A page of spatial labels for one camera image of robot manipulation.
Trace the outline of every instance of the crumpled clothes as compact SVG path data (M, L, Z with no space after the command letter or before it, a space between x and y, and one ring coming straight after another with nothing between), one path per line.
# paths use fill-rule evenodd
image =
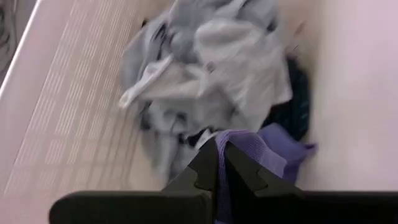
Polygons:
M167 136L153 138L171 155L158 167L174 163L179 139L206 127L257 131L291 99L279 29L274 0L176 0L136 35L119 105L138 103L142 127Z

